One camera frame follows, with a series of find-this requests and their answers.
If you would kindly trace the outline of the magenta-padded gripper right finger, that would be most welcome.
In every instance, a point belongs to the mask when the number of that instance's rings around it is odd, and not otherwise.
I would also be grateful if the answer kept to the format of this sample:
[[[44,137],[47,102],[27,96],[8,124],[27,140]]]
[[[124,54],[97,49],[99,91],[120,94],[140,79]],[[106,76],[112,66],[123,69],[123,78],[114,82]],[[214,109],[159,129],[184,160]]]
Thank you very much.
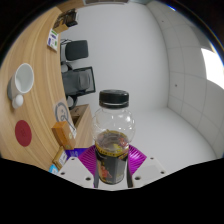
[[[147,157],[136,147],[130,145],[127,161],[127,186],[140,188],[166,176],[168,172],[154,157]]]

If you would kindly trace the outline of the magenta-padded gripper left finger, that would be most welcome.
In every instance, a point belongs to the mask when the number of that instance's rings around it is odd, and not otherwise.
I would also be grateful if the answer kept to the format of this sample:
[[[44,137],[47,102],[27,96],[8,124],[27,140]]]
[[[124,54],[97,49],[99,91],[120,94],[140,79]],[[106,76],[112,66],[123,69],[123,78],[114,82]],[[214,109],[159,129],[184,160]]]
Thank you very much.
[[[58,176],[84,188],[97,188],[99,176],[95,146],[66,150],[67,160]]]

